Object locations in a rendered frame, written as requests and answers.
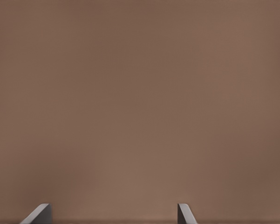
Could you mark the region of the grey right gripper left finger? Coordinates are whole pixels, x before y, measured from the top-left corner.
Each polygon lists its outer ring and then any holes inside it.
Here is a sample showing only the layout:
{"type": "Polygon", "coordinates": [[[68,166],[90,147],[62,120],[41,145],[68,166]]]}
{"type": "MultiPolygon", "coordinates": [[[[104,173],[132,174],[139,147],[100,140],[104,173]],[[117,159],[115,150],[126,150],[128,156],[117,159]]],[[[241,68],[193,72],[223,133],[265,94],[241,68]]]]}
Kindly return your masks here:
{"type": "Polygon", "coordinates": [[[52,205],[40,204],[19,224],[52,224],[52,205]]]}

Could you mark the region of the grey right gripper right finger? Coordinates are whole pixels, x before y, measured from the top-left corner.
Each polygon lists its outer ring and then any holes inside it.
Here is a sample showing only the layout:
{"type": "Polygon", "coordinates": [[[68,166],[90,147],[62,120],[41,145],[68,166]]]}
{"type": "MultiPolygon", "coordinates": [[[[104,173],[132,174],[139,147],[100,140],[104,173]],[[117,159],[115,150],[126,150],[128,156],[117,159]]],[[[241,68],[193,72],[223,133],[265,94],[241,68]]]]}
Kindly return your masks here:
{"type": "Polygon", "coordinates": [[[177,224],[198,224],[189,205],[178,203],[177,224]]]}

